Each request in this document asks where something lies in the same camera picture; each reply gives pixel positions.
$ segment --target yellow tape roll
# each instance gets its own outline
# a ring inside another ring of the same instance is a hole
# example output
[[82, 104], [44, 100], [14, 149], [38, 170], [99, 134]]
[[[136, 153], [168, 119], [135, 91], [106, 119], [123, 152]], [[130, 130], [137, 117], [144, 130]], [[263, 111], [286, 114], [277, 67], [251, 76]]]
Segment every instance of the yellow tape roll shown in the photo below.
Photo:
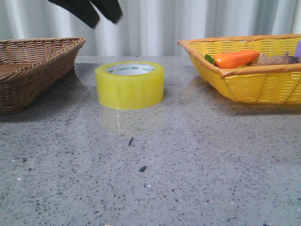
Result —
[[163, 100], [164, 67], [150, 62], [126, 61], [95, 70], [99, 102], [115, 109], [140, 109]]

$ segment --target toy carrot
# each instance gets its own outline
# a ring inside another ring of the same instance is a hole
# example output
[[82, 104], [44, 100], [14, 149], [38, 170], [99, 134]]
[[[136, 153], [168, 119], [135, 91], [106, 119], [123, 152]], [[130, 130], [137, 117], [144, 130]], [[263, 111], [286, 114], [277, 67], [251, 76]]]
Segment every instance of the toy carrot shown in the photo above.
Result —
[[213, 59], [217, 67], [226, 69], [245, 65], [256, 59], [259, 55], [260, 52], [248, 49], [239, 52], [218, 53], [213, 56]]

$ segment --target gray speckled surface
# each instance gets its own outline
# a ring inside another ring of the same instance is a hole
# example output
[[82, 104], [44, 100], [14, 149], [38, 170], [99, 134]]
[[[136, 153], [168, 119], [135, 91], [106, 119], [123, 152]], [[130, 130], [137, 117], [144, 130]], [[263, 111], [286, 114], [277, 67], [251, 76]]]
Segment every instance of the gray speckled surface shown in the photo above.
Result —
[[[98, 103], [94, 69], [126, 60], [165, 67], [163, 102]], [[0, 225], [301, 225], [300, 106], [233, 103], [187, 56], [93, 61], [0, 115]]]

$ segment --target yellow wicker basket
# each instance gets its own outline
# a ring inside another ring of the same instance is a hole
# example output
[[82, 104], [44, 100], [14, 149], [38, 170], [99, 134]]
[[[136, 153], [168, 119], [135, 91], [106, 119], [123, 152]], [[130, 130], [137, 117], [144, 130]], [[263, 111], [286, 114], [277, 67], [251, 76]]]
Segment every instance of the yellow wicker basket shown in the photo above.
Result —
[[301, 104], [301, 64], [219, 69], [204, 55], [254, 49], [266, 56], [295, 54], [301, 34], [179, 40], [200, 76], [222, 95], [237, 102]]
[[0, 40], [0, 114], [16, 113], [66, 75], [85, 38]]

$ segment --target curtain fold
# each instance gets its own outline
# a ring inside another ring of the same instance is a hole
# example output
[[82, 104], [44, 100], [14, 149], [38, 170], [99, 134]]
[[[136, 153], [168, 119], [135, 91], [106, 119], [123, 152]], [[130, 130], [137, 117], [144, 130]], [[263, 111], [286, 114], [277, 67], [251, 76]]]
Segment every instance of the curtain fold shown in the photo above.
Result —
[[301, 33], [301, 0], [119, 0], [93, 30], [47, 0], [1, 0], [0, 39], [80, 36], [81, 56], [185, 55], [179, 39]]

